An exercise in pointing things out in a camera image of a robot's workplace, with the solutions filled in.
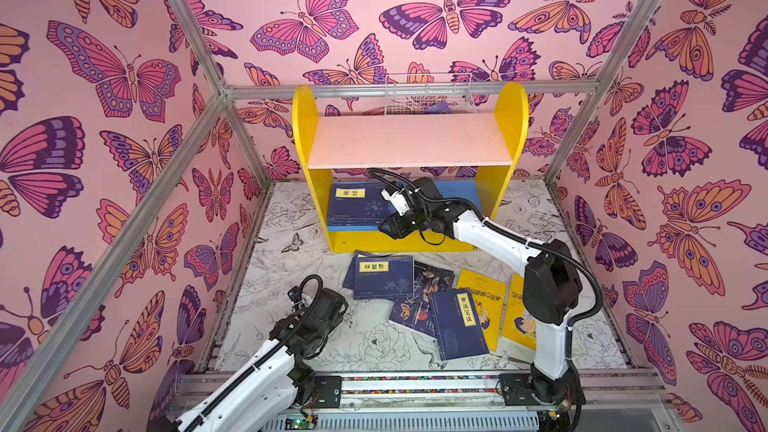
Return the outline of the blue book Yijing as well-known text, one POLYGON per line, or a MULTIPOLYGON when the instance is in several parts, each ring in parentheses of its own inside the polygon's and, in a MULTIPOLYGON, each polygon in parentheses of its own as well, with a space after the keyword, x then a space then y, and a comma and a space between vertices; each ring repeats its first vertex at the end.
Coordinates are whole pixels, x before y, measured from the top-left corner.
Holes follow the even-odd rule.
POLYGON ((395 210, 382 197, 379 182, 335 183, 330 190, 327 225, 380 224, 395 210))

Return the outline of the blue book Sunzi Bingfa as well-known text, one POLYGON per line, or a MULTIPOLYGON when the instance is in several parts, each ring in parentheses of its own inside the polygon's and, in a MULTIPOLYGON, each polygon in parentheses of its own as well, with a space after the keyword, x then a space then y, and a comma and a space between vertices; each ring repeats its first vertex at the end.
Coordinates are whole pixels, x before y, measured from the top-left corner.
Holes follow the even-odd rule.
POLYGON ((379 224, 367 225, 327 225, 329 232, 381 232, 379 224))

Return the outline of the blue book Mengxi Bitan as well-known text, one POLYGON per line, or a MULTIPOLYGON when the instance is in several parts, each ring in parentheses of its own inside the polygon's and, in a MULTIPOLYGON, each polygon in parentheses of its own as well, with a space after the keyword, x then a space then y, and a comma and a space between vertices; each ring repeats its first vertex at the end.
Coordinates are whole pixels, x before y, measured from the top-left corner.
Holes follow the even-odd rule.
POLYGON ((431 294, 430 320, 443 361, 489 353, 471 291, 466 288, 431 294))

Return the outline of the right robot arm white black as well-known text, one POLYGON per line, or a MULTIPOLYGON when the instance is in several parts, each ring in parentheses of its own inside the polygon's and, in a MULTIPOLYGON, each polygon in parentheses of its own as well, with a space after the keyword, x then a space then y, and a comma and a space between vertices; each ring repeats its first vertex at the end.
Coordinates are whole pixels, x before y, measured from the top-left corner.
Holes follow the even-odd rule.
POLYGON ((434 232, 490 254, 522 277, 522 302, 536 323, 532 394, 542 404, 567 396, 576 400, 580 379, 572 361, 573 328, 602 310, 603 294, 569 247, 559 240, 543 242, 513 232, 470 200, 442 196, 429 178, 412 181, 380 168, 367 172, 385 185, 382 197, 395 210, 380 223, 380 232, 395 240, 434 232))

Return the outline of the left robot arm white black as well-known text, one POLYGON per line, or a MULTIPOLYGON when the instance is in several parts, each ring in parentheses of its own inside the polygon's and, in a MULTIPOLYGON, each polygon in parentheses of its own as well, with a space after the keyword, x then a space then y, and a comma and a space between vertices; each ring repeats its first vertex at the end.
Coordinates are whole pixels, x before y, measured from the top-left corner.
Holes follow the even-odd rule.
POLYGON ((317 357, 343 321, 346 299, 305 277, 288 296, 292 311, 278 320, 257 352, 211 395, 171 420, 150 422, 150 431, 259 431, 283 410, 310 400, 317 357))

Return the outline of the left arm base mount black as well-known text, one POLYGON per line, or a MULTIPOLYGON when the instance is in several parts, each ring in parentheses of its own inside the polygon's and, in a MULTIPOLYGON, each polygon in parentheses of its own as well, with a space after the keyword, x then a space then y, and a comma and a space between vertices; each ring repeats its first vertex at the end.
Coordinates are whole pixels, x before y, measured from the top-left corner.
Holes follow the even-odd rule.
POLYGON ((291 408, 338 409, 341 406, 342 385, 341 376, 314 376, 299 386, 291 408))

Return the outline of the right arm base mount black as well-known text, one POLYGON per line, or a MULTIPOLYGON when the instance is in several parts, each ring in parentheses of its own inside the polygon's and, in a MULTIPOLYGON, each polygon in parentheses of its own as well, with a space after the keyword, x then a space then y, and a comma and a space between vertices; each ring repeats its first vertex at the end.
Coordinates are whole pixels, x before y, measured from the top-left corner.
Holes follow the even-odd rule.
POLYGON ((557 406, 585 405, 586 398, 575 375, 566 372, 558 379, 551 379, 536 369, 503 373, 499 375, 497 393, 507 406, 557 406))

